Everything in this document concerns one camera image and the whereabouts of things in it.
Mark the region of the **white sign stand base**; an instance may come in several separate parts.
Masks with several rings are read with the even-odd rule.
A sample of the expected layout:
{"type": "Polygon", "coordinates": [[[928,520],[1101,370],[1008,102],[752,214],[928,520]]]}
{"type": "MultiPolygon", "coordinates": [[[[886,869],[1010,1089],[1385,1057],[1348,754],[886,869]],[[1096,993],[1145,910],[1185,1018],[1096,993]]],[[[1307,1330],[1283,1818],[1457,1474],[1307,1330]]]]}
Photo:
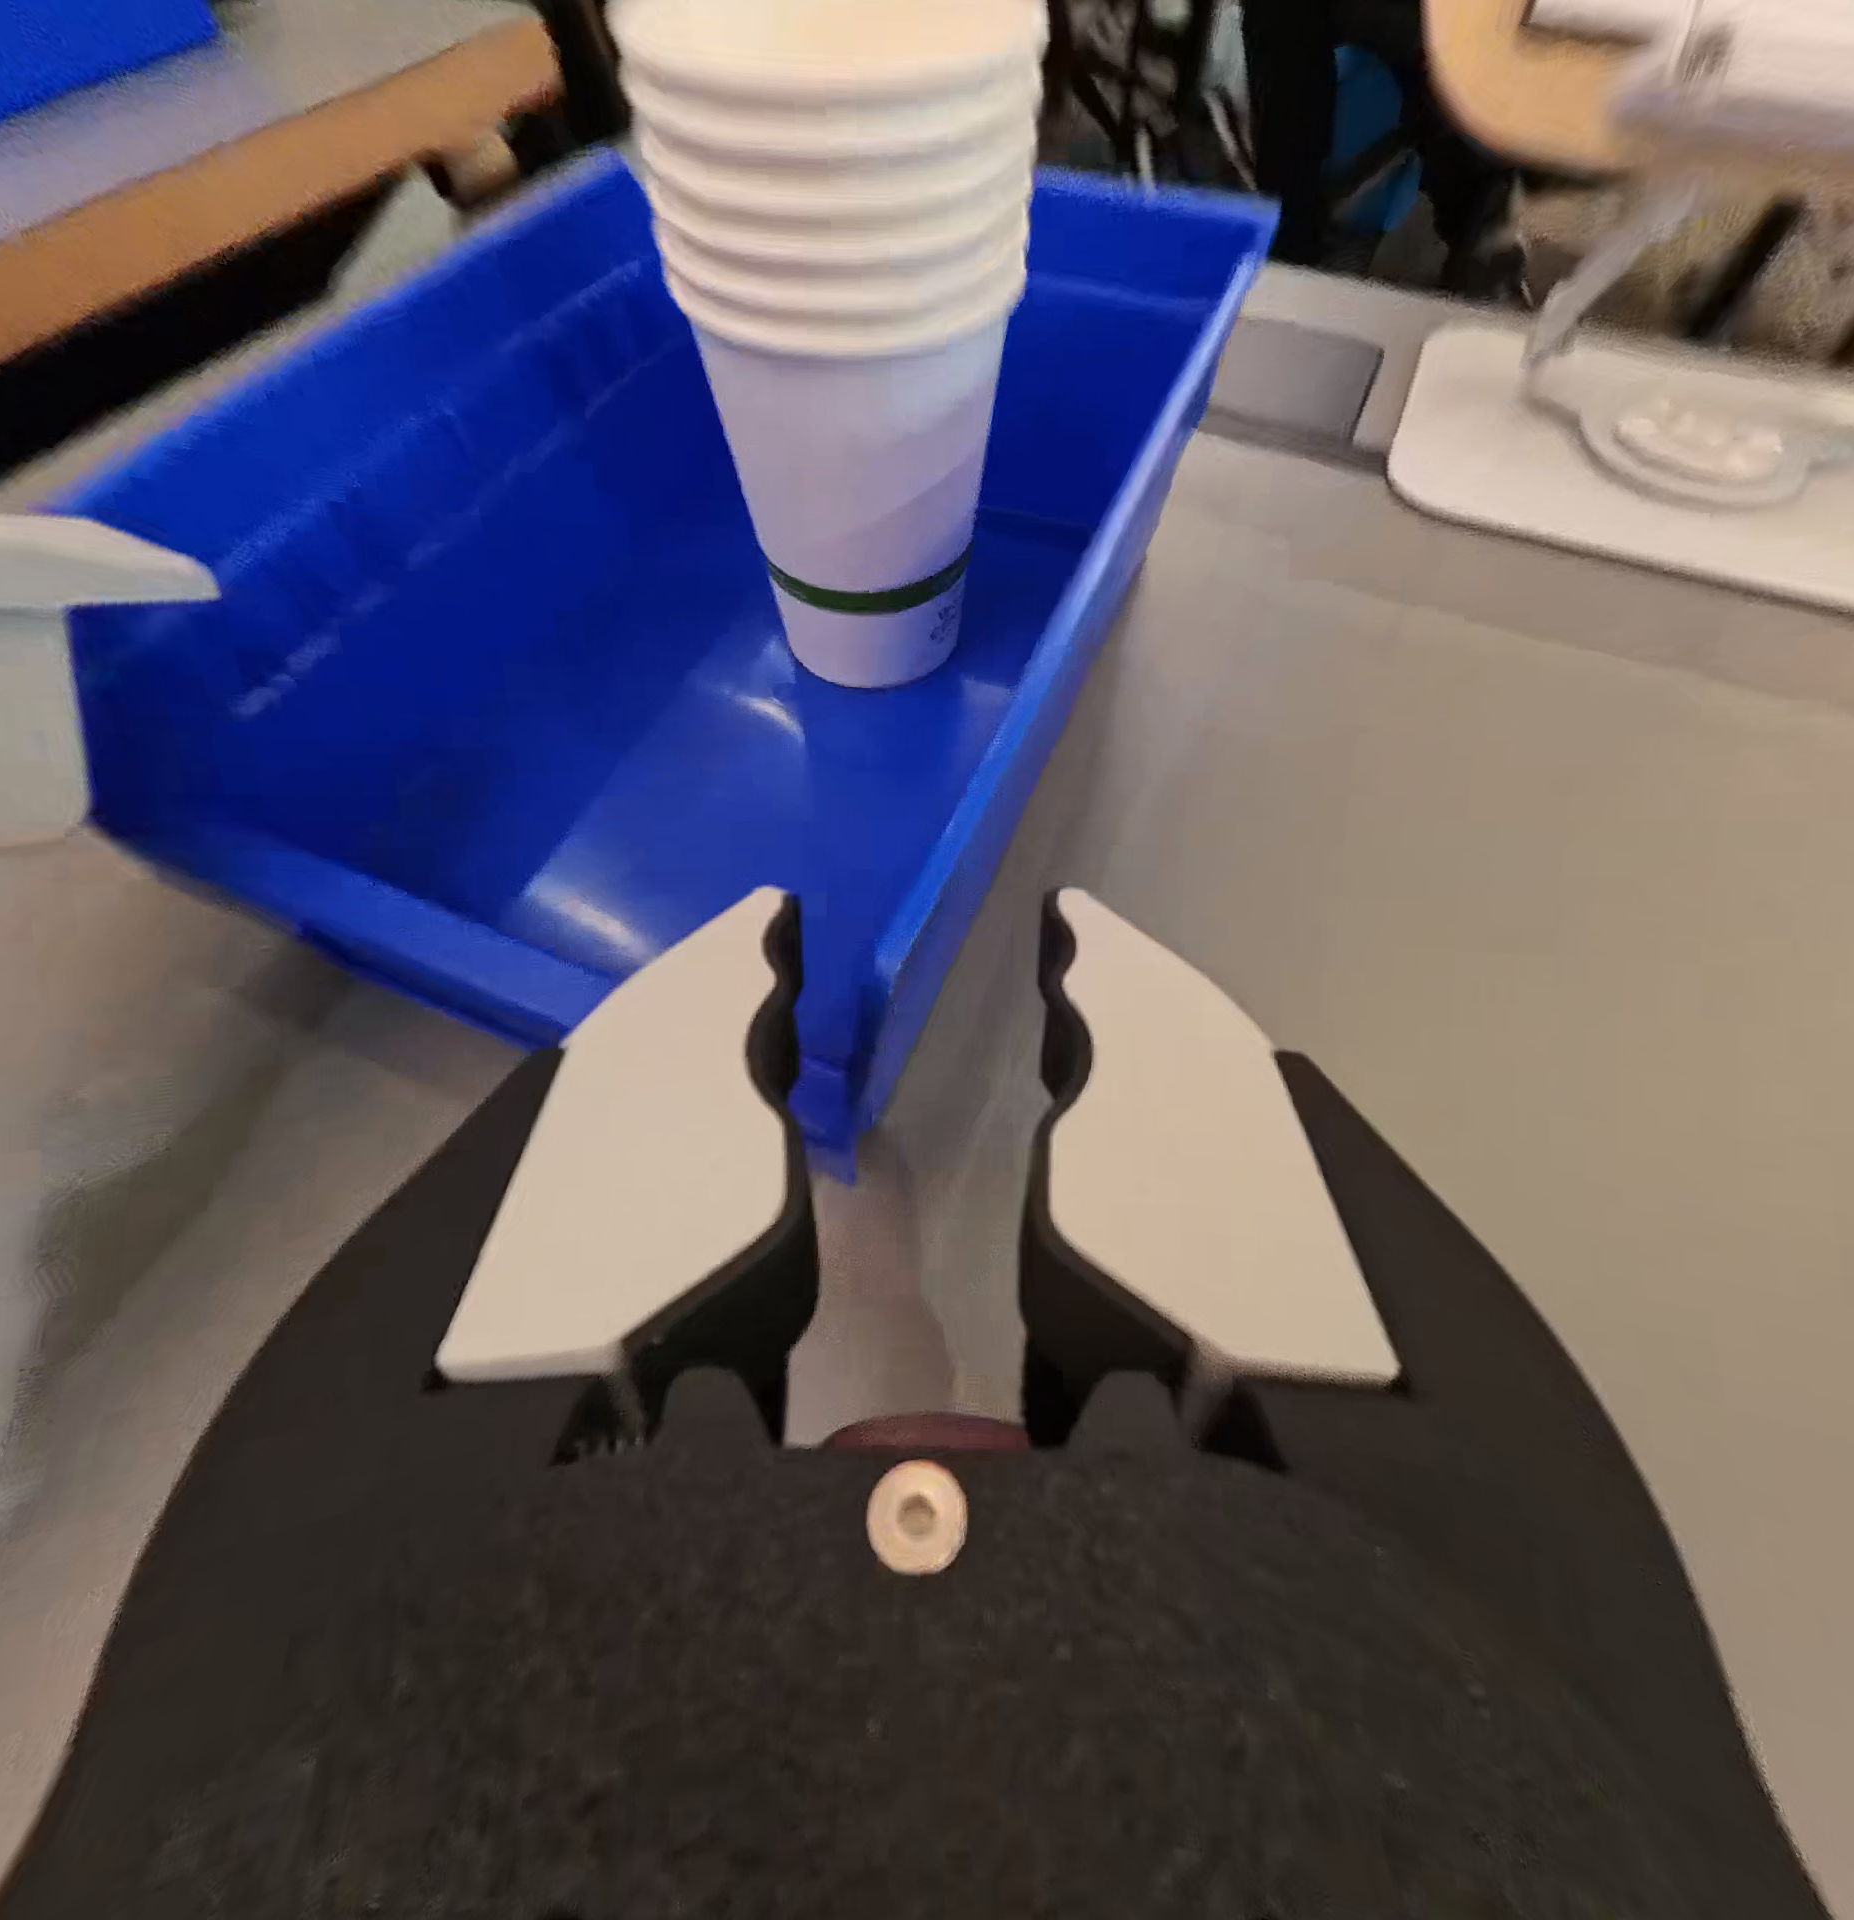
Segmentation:
{"type": "Polygon", "coordinates": [[[1854,468],[1816,468],[1786,501],[1649,494],[1614,473],[1586,428],[1656,401],[1786,434],[1854,434],[1854,375],[1584,333],[1524,393],[1524,340],[1452,323],[1420,346],[1389,480],[1404,504],[1480,533],[1633,564],[1854,618],[1854,468]]]}

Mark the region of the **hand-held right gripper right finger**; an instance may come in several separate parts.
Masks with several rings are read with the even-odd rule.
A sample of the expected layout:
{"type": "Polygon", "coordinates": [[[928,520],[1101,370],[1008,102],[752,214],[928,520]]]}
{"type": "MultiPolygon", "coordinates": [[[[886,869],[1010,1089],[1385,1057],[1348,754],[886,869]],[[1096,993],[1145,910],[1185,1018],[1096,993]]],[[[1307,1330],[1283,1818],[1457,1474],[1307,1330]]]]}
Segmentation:
{"type": "Polygon", "coordinates": [[[1277,1453],[1263,1381],[1398,1393],[1404,1363],[1263,1026],[1081,887],[1040,905],[1036,987],[1031,1446],[1063,1446],[1124,1375],[1156,1381],[1215,1453],[1277,1453]]]}

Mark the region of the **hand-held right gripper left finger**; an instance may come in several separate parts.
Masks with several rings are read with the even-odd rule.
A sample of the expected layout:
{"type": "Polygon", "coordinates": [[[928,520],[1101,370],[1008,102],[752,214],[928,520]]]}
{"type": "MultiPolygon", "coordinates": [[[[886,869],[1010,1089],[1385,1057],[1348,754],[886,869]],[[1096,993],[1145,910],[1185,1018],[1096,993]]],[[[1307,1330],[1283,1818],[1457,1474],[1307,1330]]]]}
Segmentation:
{"type": "Polygon", "coordinates": [[[791,1112],[801,983],[801,907],[757,887],[567,1035],[438,1380],[594,1381],[626,1446],[664,1425],[679,1380],[710,1370],[782,1443],[791,1358],[817,1308],[791,1112]]]}

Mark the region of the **blue plastic bin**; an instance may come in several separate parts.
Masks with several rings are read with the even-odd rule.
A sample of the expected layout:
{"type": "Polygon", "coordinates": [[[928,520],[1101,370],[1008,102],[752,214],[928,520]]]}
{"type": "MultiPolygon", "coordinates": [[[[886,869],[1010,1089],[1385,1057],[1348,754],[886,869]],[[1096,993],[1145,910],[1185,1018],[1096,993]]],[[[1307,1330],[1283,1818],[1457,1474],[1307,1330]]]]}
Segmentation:
{"type": "Polygon", "coordinates": [[[53,504],[221,598],[81,612],[96,823],[338,965],[555,1043],[801,901],[809,1141],[881,1116],[1149,550],[1277,214],[1043,170],[960,637],[887,694],[777,625],[611,152],[53,504]]]}
{"type": "Polygon", "coordinates": [[[0,3],[0,125],[217,38],[211,3],[0,3]]]}

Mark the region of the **instruction sheet on board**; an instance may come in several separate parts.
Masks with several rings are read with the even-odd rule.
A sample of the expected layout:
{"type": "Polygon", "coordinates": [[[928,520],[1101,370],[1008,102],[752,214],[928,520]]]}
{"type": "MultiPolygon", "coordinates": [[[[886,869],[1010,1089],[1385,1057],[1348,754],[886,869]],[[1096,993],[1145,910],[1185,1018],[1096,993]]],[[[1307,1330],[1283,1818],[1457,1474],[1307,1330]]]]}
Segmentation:
{"type": "Polygon", "coordinates": [[[1492,155],[1611,177],[1639,170],[1641,135],[1611,97],[1647,48],[1607,5],[1427,3],[1423,48],[1449,119],[1492,155]]]}

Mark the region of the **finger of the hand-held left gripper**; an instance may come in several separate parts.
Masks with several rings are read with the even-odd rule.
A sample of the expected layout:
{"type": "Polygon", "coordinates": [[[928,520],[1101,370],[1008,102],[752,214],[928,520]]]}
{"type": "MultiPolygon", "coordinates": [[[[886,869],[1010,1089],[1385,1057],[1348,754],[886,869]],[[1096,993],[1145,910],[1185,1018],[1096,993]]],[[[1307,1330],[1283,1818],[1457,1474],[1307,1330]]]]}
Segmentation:
{"type": "Polygon", "coordinates": [[[0,852],[63,839],[93,804],[71,614],[217,597],[206,564],[97,520],[0,514],[0,852]]]}

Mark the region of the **nested stack of paper cups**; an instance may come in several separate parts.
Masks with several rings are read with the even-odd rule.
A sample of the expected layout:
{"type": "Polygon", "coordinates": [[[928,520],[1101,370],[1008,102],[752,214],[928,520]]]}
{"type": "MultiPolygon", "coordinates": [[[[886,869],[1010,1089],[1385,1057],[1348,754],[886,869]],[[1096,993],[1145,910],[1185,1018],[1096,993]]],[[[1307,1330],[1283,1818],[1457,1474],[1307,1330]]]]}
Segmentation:
{"type": "Polygon", "coordinates": [[[1026,291],[1043,5],[616,5],[665,286],[792,659],[950,655],[1026,291]]]}

